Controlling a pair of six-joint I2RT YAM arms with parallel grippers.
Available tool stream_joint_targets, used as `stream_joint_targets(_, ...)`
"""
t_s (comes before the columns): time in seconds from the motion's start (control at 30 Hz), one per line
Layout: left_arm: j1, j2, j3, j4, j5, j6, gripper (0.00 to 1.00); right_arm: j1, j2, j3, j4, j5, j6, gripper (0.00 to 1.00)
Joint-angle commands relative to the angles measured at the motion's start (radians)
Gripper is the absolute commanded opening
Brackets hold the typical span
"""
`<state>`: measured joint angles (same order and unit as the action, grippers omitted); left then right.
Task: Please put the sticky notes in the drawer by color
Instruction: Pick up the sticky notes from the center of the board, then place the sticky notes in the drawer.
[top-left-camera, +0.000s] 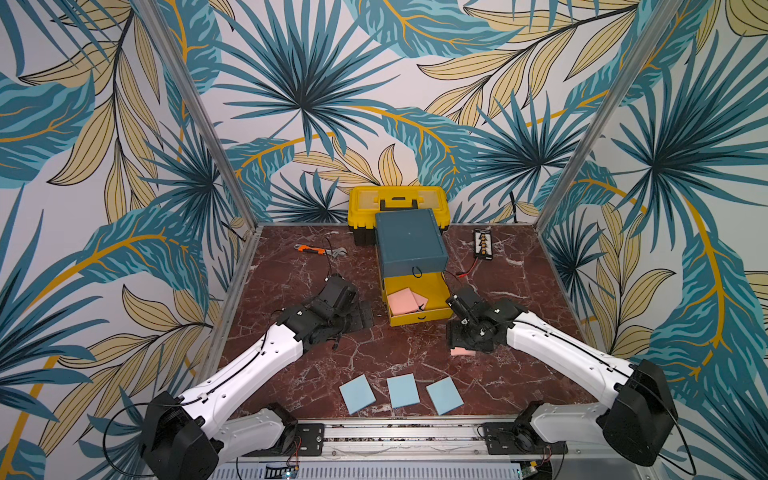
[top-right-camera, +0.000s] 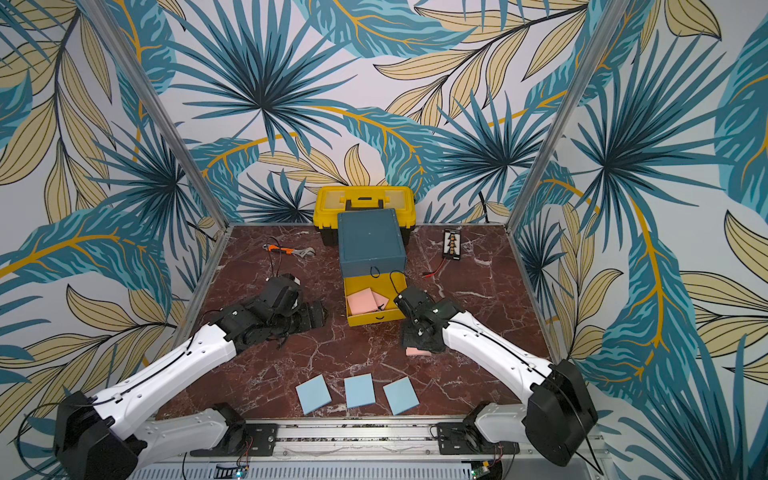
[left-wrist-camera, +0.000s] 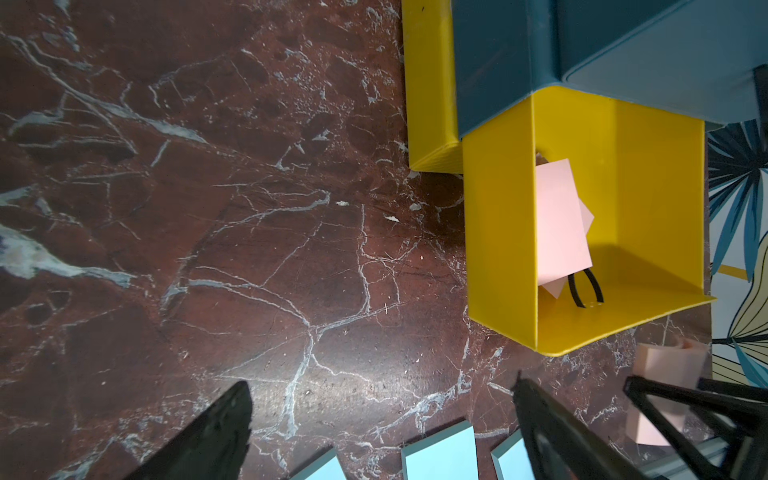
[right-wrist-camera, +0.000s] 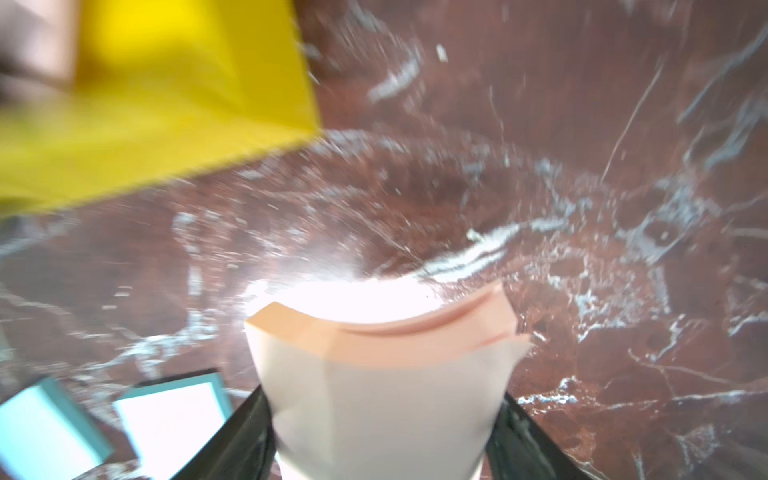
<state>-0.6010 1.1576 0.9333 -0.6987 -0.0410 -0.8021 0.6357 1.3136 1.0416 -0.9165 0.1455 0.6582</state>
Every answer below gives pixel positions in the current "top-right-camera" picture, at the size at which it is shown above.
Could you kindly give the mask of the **pink sticky note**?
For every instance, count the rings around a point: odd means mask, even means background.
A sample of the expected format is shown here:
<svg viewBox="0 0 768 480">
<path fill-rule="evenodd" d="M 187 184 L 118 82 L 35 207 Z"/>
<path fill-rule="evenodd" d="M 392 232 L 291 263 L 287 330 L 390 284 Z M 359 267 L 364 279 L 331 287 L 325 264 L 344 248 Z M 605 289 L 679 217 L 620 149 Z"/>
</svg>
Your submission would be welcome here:
<svg viewBox="0 0 768 480">
<path fill-rule="evenodd" d="M 426 350 L 421 350 L 415 347 L 407 347 L 405 349 L 405 354 L 408 357 L 417 357 L 417 356 L 431 356 L 432 353 Z"/>
<path fill-rule="evenodd" d="M 370 291 L 370 294 L 371 298 L 373 299 L 373 306 L 370 309 L 370 313 L 386 311 L 390 299 L 384 295 L 378 294 L 373 290 Z"/>
<path fill-rule="evenodd" d="M 352 293 L 346 297 L 351 316 L 372 313 L 379 310 L 378 297 L 370 288 Z"/>
</svg>

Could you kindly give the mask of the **teal yellow drawer cabinet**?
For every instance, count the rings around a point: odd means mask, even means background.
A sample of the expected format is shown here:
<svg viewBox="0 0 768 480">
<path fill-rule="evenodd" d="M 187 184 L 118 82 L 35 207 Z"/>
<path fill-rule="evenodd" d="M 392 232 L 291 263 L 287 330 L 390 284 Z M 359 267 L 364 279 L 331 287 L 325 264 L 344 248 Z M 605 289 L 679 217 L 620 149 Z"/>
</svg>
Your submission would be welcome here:
<svg viewBox="0 0 768 480">
<path fill-rule="evenodd" d="M 338 234 L 348 324 L 357 327 L 402 320 L 404 315 L 394 299 L 407 287 L 407 257 L 395 211 L 341 213 Z M 366 288 L 390 299 L 387 310 L 351 316 L 346 297 Z"/>
</svg>

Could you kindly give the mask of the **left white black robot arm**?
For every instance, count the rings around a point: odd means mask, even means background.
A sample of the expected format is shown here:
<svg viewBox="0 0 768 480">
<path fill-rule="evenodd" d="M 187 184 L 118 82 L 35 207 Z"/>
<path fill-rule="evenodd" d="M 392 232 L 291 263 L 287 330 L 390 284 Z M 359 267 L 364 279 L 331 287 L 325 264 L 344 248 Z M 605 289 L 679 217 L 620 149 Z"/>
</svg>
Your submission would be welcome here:
<svg viewBox="0 0 768 480">
<path fill-rule="evenodd" d="M 225 403 L 166 421 L 152 415 L 209 371 L 253 346 L 324 326 L 318 300 L 305 301 L 291 274 L 214 311 L 189 340 L 140 372 L 92 396 L 78 391 L 57 407 L 53 453 L 71 479 L 126 479 L 181 454 L 241 455 L 252 439 Z"/>
</svg>

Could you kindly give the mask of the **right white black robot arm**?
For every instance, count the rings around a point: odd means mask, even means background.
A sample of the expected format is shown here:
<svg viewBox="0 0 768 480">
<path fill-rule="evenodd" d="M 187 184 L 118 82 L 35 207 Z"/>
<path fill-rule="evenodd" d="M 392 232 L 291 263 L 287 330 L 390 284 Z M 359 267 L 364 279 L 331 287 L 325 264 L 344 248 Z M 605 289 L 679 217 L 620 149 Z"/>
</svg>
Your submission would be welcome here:
<svg viewBox="0 0 768 480">
<path fill-rule="evenodd" d="M 394 298 L 404 316 L 401 343 L 431 354 L 453 350 L 506 386 L 518 405 L 482 402 L 460 422 L 442 422 L 444 455 L 505 454 L 526 443 L 550 463 L 565 467 L 587 443 L 598 414 L 579 369 L 537 357 L 490 330 L 468 310 L 408 287 Z"/>
</svg>

